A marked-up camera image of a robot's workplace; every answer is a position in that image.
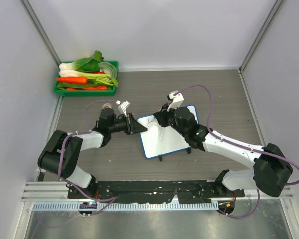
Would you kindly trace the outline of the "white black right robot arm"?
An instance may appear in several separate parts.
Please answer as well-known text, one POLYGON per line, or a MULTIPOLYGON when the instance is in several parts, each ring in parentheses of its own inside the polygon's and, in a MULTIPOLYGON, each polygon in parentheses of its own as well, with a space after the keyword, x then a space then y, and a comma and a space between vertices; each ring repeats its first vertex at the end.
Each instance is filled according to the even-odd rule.
POLYGON ((282 151, 274 144, 251 145, 225 137, 197 123, 186 107, 154 113, 161 127, 171 127, 193 149, 216 153, 247 167, 246 170, 224 170, 215 183, 215 192, 222 197, 237 189, 258 189, 271 196, 280 196, 293 169, 283 161, 282 151))

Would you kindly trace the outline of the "blue framed whiteboard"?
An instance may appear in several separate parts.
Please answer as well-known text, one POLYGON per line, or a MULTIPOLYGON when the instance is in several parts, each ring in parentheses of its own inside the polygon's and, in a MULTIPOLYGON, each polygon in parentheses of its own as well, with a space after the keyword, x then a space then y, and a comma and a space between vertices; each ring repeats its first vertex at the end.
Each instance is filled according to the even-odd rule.
POLYGON ((148 121, 153 119, 153 115, 139 117, 137 121, 148 130, 140 134, 144 156, 146 159, 159 158, 162 161, 164 155, 185 151, 187 154, 192 152, 190 146, 184 138, 170 126, 162 128, 152 126, 148 121))

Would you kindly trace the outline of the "white marker with magenta cap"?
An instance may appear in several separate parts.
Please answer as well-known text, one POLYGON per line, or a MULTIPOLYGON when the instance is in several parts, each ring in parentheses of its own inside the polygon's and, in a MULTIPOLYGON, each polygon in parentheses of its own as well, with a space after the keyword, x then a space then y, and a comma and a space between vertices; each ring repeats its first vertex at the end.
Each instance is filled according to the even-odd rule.
MULTIPOLYGON (((164 103, 164 104, 161 106, 161 108, 167 108, 168 105, 169 105, 169 103, 164 103)), ((151 123, 152 123, 152 126, 159 126, 159 125, 158 125, 158 122, 157 122, 157 120, 154 118, 154 116, 153 116, 153 119, 152 119, 152 120, 148 121, 148 128, 149 128, 149 124, 151 124, 151 123)))

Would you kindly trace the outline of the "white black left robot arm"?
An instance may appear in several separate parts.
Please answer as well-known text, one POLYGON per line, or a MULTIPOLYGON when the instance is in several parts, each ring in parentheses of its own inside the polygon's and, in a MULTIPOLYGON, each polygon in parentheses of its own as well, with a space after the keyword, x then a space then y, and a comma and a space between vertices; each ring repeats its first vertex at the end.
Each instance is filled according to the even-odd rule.
POLYGON ((92 198, 97 192, 96 179, 77 165, 80 152, 105 147, 113 133, 134 135, 146 131, 147 128, 138 123, 132 113, 117 116, 114 109, 104 107, 89 132, 55 131, 38 158, 38 167, 77 186, 84 198, 92 198))

